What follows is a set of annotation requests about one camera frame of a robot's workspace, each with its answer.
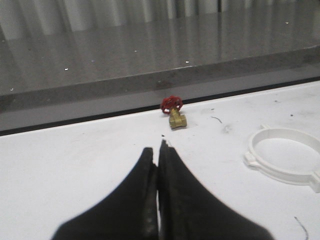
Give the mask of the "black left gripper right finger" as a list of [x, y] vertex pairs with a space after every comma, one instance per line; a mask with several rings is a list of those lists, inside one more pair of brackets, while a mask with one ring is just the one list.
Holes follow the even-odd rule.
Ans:
[[262, 239], [262, 228], [212, 195], [165, 140], [159, 150], [158, 193], [165, 240]]

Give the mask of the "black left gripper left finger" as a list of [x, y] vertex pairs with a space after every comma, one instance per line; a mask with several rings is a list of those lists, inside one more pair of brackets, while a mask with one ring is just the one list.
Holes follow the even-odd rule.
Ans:
[[143, 149], [126, 178], [98, 204], [62, 224], [54, 240], [156, 240], [158, 169]]

